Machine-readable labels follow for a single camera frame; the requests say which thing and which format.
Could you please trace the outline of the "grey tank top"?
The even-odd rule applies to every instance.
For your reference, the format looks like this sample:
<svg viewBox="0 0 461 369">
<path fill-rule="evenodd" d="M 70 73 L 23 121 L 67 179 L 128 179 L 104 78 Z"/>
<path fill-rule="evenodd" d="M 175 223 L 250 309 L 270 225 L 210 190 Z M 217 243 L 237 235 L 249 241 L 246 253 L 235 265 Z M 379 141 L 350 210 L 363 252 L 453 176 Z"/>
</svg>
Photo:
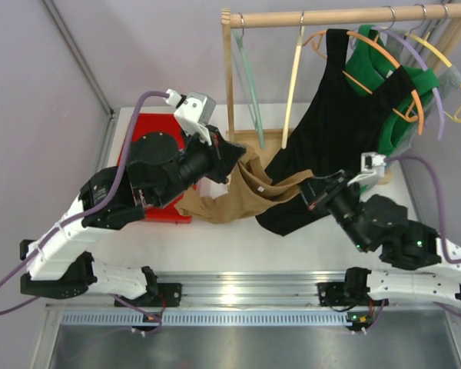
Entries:
<svg viewBox="0 0 461 369">
<path fill-rule="evenodd" d="M 402 47 L 408 49 L 420 65 L 418 68 L 407 67 L 406 71 L 416 86 L 424 107 L 424 114 L 428 116 L 433 109 L 437 110 L 439 115 L 437 138 L 440 140 L 443 138 L 446 119 L 449 117 L 444 111 L 443 100 L 449 97 L 452 91 L 461 87 L 461 74 L 455 66 L 450 65 L 440 76 L 436 76 L 405 39 L 404 32 L 388 32 L 385 49 L 394 58 L 399 58 Z M 386 156 L 400 155 L 410 147 L 416 130 L 416 123 L 410 123 L 395 113 L 391 114 L 383 124 L 378 152 Z"/>
</svg>

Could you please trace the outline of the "mint green hanger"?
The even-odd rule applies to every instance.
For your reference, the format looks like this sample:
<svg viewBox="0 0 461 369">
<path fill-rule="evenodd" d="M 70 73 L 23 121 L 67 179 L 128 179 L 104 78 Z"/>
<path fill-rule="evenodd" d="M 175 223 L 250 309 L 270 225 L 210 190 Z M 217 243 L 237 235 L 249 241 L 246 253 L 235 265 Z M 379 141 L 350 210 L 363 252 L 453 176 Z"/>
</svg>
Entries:
<svg viewBox="0 0 461 369">
<path fill-rule="evenodd" d="M 265 149 L 265 137 L 260 114 L 260 107 L 257 100 L 256 85 L 254 82 L 253 72 L 250 67 L 249 58 L 244 47 L 244 31 L 245 21 L 243 15 L 239 12 L 241 33 L 232 31 L 240 61 L 237 60 L 235 54 L 232 54 L 234 67 L 237 73 L 240 89 L 246 99 L 250 118 L 254 124 L 254 129 L 257 132 L 259 145 L 261 149 Z"/>
</svg>

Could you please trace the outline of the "cream hanger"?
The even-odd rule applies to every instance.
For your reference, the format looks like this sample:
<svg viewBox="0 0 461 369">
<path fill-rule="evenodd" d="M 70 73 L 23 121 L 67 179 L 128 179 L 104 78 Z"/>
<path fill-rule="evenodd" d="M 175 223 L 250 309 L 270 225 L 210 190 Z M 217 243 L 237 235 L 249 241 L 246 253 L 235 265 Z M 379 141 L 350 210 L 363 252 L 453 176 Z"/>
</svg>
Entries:
<svg viewBox="0 0 461 369">
<path fill-rule="evenodd" d="M 303 36 L 305 32 L 305 26 L 304 26 L 303 20 L 304 20 L 304 12 L 301 13 L 301 17 L 300 17 L 300 30 L 299 30 L 299 35 L 297 38 L 295 51 L 294 51 L 294 59 L 293 59 L 291 75 L 290 75 L 290 84 L 289 84 L 288 95 L 287 95 L 284 126 L 283 126 L 282 139 L 281 139 L 282 149 L 285 149 L 287 147 L 287 141 L 288 141 L 289 132 L 290 132 L 290 117 L 291 117 L 292 107 L 294 103 L 294 94 L 295 94 L 297 76 L 298 76 L 298 71 L 299 71 L 299 66 L 300 66 L 300 56 L 302 52 Z"/>
</svg>

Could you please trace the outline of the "red plastic bin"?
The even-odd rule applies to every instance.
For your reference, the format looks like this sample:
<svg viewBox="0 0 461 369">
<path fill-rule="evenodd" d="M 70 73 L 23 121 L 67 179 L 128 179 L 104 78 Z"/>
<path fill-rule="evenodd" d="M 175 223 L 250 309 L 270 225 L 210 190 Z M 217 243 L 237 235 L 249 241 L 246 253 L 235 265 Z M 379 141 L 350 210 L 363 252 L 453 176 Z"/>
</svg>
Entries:
<svg viewBox="0 0 461 369">
<path fill-rule="evenodd" d="M 153 132 L 170 135 L 177 142 L 179 149 L 186 147 L 187 139 L 172 114 L 140 113 L 131 140 L 135 142 Z M 183 195 L 181 194 L 165 208 L 146 208 L 143 221 L 172 224 L 191 223 L 191 216 L 180 215 L 175 208 L 175 205 L 182 197 Z"/>
</svg>

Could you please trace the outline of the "green tank top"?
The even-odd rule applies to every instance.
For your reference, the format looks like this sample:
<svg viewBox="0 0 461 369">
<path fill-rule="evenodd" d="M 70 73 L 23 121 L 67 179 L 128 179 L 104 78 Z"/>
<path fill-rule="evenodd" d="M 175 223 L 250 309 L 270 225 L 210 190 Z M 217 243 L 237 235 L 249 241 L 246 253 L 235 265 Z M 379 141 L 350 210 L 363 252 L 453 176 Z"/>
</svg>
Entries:
<svg viewBox="0 0 461 369">
<path fill-rule="evenodd" d="M 374 25 L 361 25 L 357 32 L 385 48 L 387 36 L 382 39 Z M 395 68 L 377 49 L 359 39 L 355 41 L 356 47 L 345 66 L 345 72 L 348 74 L 347 81 L 358 95 L 368 95 L 378 89 L 395 72 Z M 410 110 L 412 102 L 411 94 L 407 93 L 392 114 L 395 113 L 403 118 L 405 116 L 415 118 L 416 114 Z"/>
</svg>

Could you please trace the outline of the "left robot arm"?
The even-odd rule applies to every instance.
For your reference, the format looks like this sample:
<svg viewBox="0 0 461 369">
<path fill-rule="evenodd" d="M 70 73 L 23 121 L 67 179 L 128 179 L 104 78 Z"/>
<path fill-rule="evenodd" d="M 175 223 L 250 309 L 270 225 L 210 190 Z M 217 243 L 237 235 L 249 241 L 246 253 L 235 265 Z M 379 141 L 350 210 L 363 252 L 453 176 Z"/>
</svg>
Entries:
<svg viewBox="0 0 461 369">
<path fill-rule="evenodd" d="M 125 165 L 91 177 L 51 237 L 21 242 L 21 258 L 28 262 L 21 293 L 57 300 L 116 294 L 142 305 L 154 303 L 158 278 L 150 267 L 109 265 L 88 249 L 127 224 L 144 220 L 148 208 L 167 207 L 202 178 L 227 183 L 246 149 L 226 141 L 214 126 L 208 130 L 209 142 L 195 134 L 184 148 L 169 134 L 148 133 L 130 144 Z"/>
</svg>

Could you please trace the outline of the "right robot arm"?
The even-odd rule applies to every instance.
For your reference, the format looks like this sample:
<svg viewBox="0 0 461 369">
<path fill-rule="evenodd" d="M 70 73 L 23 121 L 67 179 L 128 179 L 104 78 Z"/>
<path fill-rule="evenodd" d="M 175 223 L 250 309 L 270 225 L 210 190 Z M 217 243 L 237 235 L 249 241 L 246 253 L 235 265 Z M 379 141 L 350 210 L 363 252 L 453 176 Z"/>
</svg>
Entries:
<svg viewBox="0 0 461 369">
<path fill-rule="evenodd" d="M 461 310 L 461 247 L 408 217 L 406 207 L 375 194 L 360 198 L 344 171 L 300 183 L 311 212 L 326 211 L 359 252 L 378 251 L 383 268 L 351 267 L 343 296 L 351 304 L 388 299 L 431 301 Z"/>
</svg>

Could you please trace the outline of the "black tank top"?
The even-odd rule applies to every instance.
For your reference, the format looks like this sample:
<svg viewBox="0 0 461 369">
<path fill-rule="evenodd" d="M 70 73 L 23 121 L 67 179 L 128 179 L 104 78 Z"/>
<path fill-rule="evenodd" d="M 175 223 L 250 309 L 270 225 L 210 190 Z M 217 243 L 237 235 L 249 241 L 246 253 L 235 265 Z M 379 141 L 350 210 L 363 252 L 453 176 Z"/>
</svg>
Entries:
<svg viewBox="0 0 461 369">
<path fill-rule="evenodd" d="M 377 150 L 384 122 L 414 90 L 404 68 L 376 87 L 353 76 L 348 43 L 347 30 L 327 30 L 327 64 L 313 101 L 265 169 L 273 184 L 307 169 L 317 177 L 339 170 L 356 175 L 361 154 Z"/>
</svg>

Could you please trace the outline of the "lilac hanger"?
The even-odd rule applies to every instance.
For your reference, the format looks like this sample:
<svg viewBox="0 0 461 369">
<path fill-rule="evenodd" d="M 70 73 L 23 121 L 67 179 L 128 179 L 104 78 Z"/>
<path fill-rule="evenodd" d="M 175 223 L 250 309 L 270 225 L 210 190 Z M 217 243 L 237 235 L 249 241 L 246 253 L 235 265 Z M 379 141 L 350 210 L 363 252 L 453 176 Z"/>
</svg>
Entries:
<svg viewBox="0 0 461 369">
<path fill-rule="evenodd" d="M 397 40 L 403 47 L 406 47 L 408 49 L 408 51 L 410 52 L 410 54 L 418 62 L 418 64 L 422 68 L 422 70 L 426 71 L 429 68 L 426 65 L 425 61 L 422 59 L 422 57 L 416 51 L 416 49 L 406 40 L 407 38 L 409 38 L 411 36 L 412 31 L 415 30 L 415 29 L 418 29 L 419 27 L 421 27 L 423 25 L 423 23 L 425 22 L 425 20 L 426 20 L 426 16 L 427 16 L 426 7 L 424 5 L 422 5 L 422 4 L 416 4 L 416 6 L 421 7 L 422 12 L 423 12 L 423 18 L 422 18 L 421 23 L 418 26 L 416 26 L 415 28 L 411 28 L 408 31 L 408 35 L 404 35 L 403 37 L 401 37 L 397 33 L 390 31 L 390 29 L 393 27 L 393 25 L 396 22 L 396 11 L 394 10 L 394 8 L 392 8 L 390 6 L 389 6 L 389 9 L 393 13 L 392 24 L 388 28 L 377 27 L 376 30 L 379 33 L 381 33 L 381 32 L 386 33 L 388 36 L 391 36 L 392 38 Z M 437 87 L 432 89 L 432 93 L 433 93 L 433 98 L 434 98 L 434 101 L 435 101 L 436 109 L 437 109 L 438 115 L 439 115 L 439 128 L 438 128 L 438 133 L 437 133 L 437 140 L 441 141 L 442 138 L 443 138 L 443 131 L 444 131 L 444 128 L 445 128 L 445 115 L 444 115 L 444 112 L 443 112 L 443 103 L 442 103 L 441 95 L 439 93 L 439 89 Z"/>
</svg>

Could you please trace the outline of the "wooden clothes rack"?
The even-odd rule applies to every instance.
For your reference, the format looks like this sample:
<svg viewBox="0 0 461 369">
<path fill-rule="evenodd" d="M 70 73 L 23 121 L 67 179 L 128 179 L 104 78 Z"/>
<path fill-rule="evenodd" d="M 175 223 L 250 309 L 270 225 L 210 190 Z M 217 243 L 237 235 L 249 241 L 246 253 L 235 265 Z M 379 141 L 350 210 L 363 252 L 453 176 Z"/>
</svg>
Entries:
<svg viewBox="0 0 461 369">
<path fill-rule="evenodd" d="M 427 11 L 427 20 L 439 20 L 441 8 L 436 8 L 435 15 L 429 15 L 429 7 L 424 5 Z M 408 22 L 422 20 L 422 9 L 416 9 L 415 5 L 395 7 L 396 22 Z M 266 12 L 250 13 L 243 15 L 245 29 L 247 28 L 279 28 L 300 27 L 299 12 Z M 353 25 L 363 23 L 392 22 L 393 13 L 388 6 L 376 8 L 352 8 L 336 10 L 319 10 L 304 12 L 304 26 L 319 25 Z M 254 134 L 251 130 L 237 130 L 234 125 L 234 83 L 233 83 L 233 59 L 232 59 L 232 30 L 240 29 L 240 16 L 233 14 L 228 8 L 221 12 L 221 25 L 224 41 L 224 76 L 227 95 L 227 137 L 231 141 L 252 143 Z M 302 47 L 307 43 L 303 36 Z M 270 160 L 278 149 L 281 148 L 282 129 L 264 129 L 265 149 L 260 149 L 264 158 Z"/>
</svg>

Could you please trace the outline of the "aluminium table rail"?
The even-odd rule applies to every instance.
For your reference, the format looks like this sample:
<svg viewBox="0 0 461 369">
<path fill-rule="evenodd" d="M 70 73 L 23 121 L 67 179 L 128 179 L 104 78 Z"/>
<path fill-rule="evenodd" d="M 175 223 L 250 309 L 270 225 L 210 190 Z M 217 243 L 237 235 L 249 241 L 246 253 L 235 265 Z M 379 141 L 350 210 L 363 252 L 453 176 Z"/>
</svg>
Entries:
<svg viewBox="0 0 461 369">
<path fill-rule="evenodd" d="M 55 324 L 130 327 L 345 327 L 367 331 L 389 308 L 461 311 L 461 284 L 434 273 L 166 274 L 160 294 L 124 306 L 109 297 L 49 303 Z"/>
</svg>

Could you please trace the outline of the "tan tank top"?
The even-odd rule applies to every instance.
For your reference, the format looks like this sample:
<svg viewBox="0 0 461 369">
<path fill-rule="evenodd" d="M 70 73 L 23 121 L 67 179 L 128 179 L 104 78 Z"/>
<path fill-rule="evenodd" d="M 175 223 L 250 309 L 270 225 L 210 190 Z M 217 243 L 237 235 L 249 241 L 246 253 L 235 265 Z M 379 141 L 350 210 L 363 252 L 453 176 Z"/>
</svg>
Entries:
<svg viewBox="0 0 461 369">
<path fill-rule="evenodd" d="M 191 216 L 211 224 L 227 224 L 263 214 L 300 193 L 299 184 L 313 177 L 310 169 L 272 183 L 265 173 L 260 156 L 251 147 L 239 159 L 230 174 L 227 193 L 216 198 L 201 196 L 193 188 L 185 191 L 175 208 L 182 216 Z"/>
</svg>

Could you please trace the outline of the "yellow hanger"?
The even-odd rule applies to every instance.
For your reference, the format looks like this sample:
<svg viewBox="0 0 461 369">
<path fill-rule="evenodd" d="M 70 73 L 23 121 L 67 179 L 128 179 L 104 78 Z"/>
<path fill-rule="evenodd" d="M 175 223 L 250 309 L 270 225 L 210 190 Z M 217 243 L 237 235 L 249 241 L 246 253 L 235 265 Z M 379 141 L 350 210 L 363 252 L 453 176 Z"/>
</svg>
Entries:
<svg viewBox="0 0 461 369">
<path fill-rule="evenodd" d="M 454 81 L 456 86 L 461 90 L 461 74 L 456 66 L 448 59 L 456 46 L 461 42 L 461 3 L 457 4 L 437 4 L 429 7 L 429 15 L 435 15 L 436 8 L 441 8 L 439 18 L 436 25 L 426 31 L 422 37 L 414 33 L 408 39 L 414 40 L 416 43 L 422 45 L 425 49 L 431 52 L 431 56 L 427 59 L 428 66 L 433 71 L 439 71 L 442 66 L 446 67 L 444 73 L 440 75 L 441 82 Z M 446 20 L 449 19 L 449 24 L 442 31 L 439 40 L 435 45 L 429 42 L 429 38 L 435 33 L 435 29 L 441 26 Z M 461 106 L 458 108 L 454 115 L 448 115 L 444 112 L 445 118 L 450 118 L 456 123 L 461 123 L 461 118 L 457 115 L 461 112 Z"/>
</svg>

